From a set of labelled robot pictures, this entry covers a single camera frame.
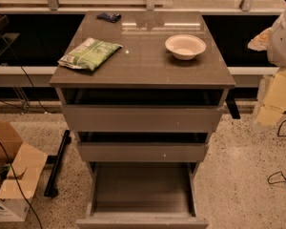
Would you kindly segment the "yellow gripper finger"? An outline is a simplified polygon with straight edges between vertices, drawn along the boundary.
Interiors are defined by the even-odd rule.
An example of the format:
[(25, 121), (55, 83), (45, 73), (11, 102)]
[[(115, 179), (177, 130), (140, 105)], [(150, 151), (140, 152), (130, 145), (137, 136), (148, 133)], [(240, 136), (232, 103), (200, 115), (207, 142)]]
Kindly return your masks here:
[(273, 128), (286, 112), (286, 69), (279, 69), (272, 76), (265, 76), (257, 94), (253, 130), (265, 132)]

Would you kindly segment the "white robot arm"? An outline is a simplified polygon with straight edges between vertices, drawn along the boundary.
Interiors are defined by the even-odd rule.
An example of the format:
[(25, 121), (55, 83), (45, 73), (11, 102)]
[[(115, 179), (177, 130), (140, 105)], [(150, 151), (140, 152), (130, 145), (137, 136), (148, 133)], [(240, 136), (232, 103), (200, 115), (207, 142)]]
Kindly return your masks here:
[(253, 51), (266, 51), (270, 63), (278, 67), (273, 76), (260, 82), (254, 110), (253, 128), (273, 128), (286, 112), (286, 10), (274, 24), (248, 43)]

